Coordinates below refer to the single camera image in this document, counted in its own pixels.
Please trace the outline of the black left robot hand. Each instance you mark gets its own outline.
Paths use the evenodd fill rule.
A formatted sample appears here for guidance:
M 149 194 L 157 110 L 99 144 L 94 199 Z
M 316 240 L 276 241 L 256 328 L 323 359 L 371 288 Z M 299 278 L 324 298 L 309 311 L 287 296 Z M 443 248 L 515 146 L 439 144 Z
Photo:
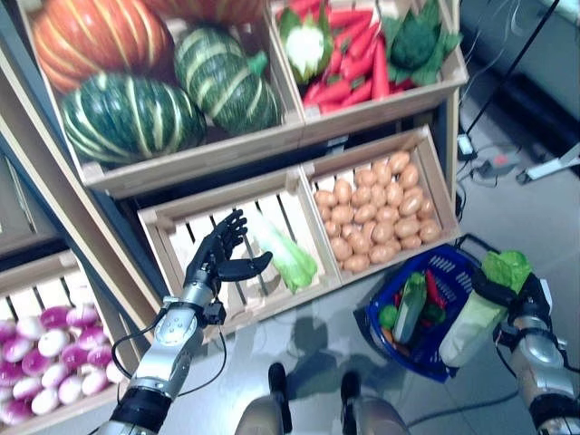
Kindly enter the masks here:
M 186 268 L 183 289 L 205 285 L 217 295 L 223 282 L 246 281 L 260 275 L 273 259 L 266 251 L 254 258 L 233 259 L 234 249 L 244 243 L 247 219 L 235 209 L 206 235 Z

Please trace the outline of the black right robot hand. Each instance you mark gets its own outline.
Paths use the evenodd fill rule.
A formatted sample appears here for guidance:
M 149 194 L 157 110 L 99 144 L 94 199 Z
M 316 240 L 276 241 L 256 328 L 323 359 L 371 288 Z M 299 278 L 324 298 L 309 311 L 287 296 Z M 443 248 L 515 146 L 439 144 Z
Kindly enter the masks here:
M 551 328 L 550 306 L 540 280 L 530 273 L 517 294 L 505 285 L 488 279 L 481 269 L 471 277 L 473 291 L 494 305 L 507 308 L 508 320 L 512 323 L 519 317 L 535 317 Z

